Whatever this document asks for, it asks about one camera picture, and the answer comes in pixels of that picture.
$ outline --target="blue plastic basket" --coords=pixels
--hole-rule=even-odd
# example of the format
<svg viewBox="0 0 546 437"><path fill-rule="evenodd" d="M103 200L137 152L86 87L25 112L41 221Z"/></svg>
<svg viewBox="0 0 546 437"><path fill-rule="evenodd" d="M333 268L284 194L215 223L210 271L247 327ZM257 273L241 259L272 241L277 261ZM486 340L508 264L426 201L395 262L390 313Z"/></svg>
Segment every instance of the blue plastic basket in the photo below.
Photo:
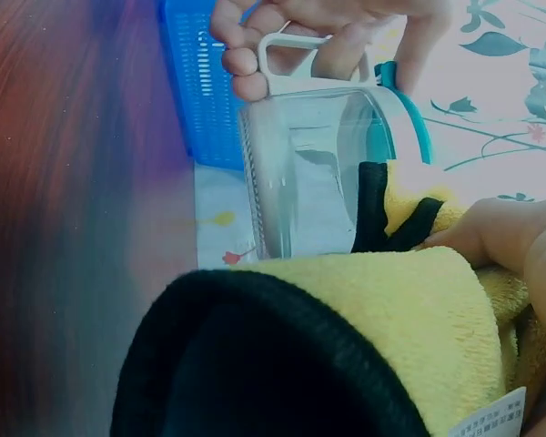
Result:
<svg viewBox="0 0 546 437"><path fill-rule="evenodd" d="M187 149L198 164L242 170L243 158L230 75L221 65L223 44L208 33L215 0L166 0L177 105Z"/></svg>

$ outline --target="leaf pattern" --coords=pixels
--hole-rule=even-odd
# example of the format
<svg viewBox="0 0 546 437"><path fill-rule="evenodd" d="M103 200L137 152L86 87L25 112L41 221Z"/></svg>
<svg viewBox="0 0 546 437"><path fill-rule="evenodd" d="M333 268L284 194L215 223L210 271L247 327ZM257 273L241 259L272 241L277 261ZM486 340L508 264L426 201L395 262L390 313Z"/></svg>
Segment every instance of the leaf pattern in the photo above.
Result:
<svg viewBox="0 0 546 437"><path fill-rule="evenodd" d="M535 198L529 198L523 193L516 193L515 196L509 196L507 194L500 194L498 198L502 198L504 200L515 200L516 202L533 202L536 199Z"/></svg>
<svg viewBox="0 0 546 437"><path fill-rule="evenodd" d="M509 56L528 48L524 44L498 32L486 32L474 42L462 44L461 46L482 56Z"/></svg>
<svg viewBox="0 0 546 437"><path fill-rule="evenodd" d="M464 97L449 105L449 111L455 112L477 112L477 108L471 104L471 101Z"/></svg>
<svg viewBox="0 0 546 437"><path fill-rule="evenodd" d="M495 0L483 1L481 5L478 4L478 0L471 0L470 5L467 6L467 13L471 14L471 21L461 28L463 33L471 33L476 31L481 26L481 19L485 20L490 25L499 29L505 29L505 24L494 14L489 11L484 11L483 8L488 5L496 3Z"/></svg>

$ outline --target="wooden surface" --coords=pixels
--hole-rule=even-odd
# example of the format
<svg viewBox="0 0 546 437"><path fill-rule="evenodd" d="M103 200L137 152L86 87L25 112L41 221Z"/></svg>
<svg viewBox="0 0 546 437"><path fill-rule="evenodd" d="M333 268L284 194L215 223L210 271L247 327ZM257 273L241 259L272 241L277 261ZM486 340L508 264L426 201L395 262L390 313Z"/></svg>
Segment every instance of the wooden surface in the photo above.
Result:
<svg viewBox="0 0 546 437"><path fill-rule="evenodd" d="M161 41L154 0L0 0L0 437L106 435L141 316L195 267Z"/></svg>

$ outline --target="finger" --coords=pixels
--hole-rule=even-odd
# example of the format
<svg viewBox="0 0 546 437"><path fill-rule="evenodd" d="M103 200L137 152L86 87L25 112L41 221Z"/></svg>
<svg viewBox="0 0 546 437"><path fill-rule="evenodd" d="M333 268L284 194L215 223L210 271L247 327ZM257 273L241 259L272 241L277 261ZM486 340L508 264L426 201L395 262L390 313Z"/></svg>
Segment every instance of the finger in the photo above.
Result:
<svg viewBox="0 0 546 437"><path fill-rule="evenodd" d="M410 94L416 86L430 51L450 26L450 12L441 9L435 15L409 16L399 49L397 62L397 88Z"/></svg>
<svg viewBox="0 0 546 437"><path fill-rule="evenodd" d="M257 102L267 96L267 79L262 73L233 77L233 91L246 102Z"/></svg>
<svg viewBox="0 0 546 437"><path fill-rule="evenodd" d="M246 47L227 50L222 65L233 76L249 76L258 70L255 52Z"/></svg>
<svg viewBox="0 0 546 437"><path fill-rule="evenodd" d="M229 48L244 46L245 31L240 20L255 3L256 0L217 0L210 17L210 34Z"/></svg>
<svg viewBox="0 0 546 437"><path fill-rule="evenodd" d="M278 32L288 21L283 11L275 4L266 3L257 7L244 23L246 46L257 49L263 36Z"/></svg>
<svg viewBox="0 0 546 437"><path fill-rule="evenodd" d="M371 31L367 25L346 25L319 48L311 67L311 75L350 80L370 39Z"/></svg>

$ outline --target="white tag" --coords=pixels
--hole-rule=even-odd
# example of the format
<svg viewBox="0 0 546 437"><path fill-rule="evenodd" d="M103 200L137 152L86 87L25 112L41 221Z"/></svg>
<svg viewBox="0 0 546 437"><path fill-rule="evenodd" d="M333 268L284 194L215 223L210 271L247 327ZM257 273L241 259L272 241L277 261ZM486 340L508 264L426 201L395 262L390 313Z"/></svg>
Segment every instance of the white tag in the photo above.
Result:
<svg viewBox="0 0 546 437"><path fill-rule="evenodd" d="M526 388L520 387L474 412L449 431L448 437L519 437Z"/></svg>

